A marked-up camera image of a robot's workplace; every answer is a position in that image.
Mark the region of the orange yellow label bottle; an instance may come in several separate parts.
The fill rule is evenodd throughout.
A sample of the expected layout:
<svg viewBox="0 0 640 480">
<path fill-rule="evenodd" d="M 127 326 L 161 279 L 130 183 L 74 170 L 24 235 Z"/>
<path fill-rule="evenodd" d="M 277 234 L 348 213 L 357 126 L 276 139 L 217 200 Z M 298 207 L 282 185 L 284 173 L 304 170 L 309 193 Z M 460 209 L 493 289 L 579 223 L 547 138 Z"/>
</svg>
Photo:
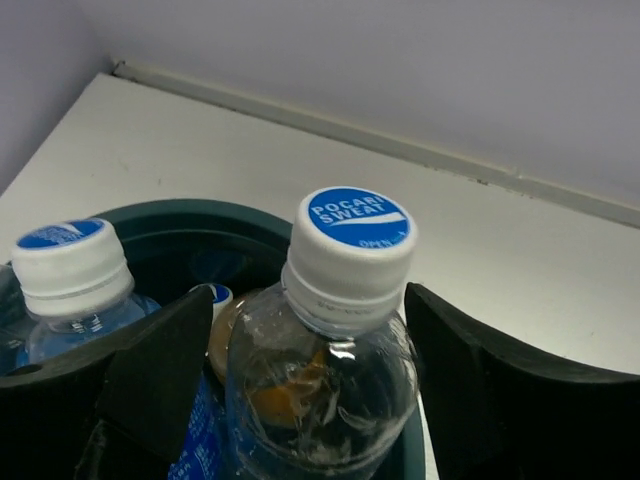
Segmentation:
<svg viewBox="0 0 640 480">
<path fill-rule="evenodd" d="M 231 290 L 223 285 L 212 284 L 212 287 L 215 289 L 215 298 L 207 356 L 216 378 L 224 385 L 228 345 L 236 317 L 241 307 L 261 290 L 253 289 L 235 297 Z"/>
</svg>

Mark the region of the blue label white cap bottle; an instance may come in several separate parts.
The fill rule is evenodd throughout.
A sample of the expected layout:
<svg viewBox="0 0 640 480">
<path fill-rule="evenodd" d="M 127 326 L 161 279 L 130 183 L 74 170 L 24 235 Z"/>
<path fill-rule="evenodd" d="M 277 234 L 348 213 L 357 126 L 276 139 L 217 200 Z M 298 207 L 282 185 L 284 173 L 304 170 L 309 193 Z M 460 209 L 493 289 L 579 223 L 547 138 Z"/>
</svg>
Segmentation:
<svg viewBox="0 0 640 480">
<path fill-rule="evenodd" d="M 115 227 L 101 218 L 32 230 L 11 250 L 22 305 L 1 300 L 1 374 L 53 358 L 160 309 L 134 292 Z"/>
</svg>

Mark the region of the clear bottle sideways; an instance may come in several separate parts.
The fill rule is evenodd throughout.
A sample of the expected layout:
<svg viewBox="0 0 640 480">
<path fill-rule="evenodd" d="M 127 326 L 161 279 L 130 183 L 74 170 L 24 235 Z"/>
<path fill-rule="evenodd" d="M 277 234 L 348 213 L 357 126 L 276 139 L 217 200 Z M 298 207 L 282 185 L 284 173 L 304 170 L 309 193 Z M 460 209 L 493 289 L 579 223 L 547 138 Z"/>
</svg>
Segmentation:
<svg viewBox="0 0 640 480">
<path fill-rule="evenodd" d="M 298 206 L 279 280 L 240 309 L 226 412 L 235 479 L 369 479 L 412 415 L 416 352 L 399 309 L 410 214 L 334 186 Z"/>
</svg>

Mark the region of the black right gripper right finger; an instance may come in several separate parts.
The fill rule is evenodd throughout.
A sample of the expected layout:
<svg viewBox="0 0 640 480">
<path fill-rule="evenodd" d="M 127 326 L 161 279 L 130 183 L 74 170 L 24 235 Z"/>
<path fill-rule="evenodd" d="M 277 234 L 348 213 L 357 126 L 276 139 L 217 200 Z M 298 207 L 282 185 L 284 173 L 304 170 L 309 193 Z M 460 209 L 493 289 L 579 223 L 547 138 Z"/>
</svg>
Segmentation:
<svg viewBox="0 0 640 480">
<path fill-rule="evenodd" d="M 636 479 L 639 377 L 547 353 L 408 284 L 442 479 Z"/>
</svg>

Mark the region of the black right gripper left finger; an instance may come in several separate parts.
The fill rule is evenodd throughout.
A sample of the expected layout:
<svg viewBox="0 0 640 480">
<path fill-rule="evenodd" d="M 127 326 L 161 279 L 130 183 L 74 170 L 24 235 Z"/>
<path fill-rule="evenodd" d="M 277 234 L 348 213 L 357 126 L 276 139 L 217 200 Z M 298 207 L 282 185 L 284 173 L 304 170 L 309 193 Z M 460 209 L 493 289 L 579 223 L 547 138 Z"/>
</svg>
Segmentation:
<svg viewBox="0 0 640 480">
<path fill-rule="evenodd" d="M 26 440 L 37 479 L 168 479 L 205 368 L 213 294 L 151 315 L 1 379 L 1 439 Z"/>
</svg>

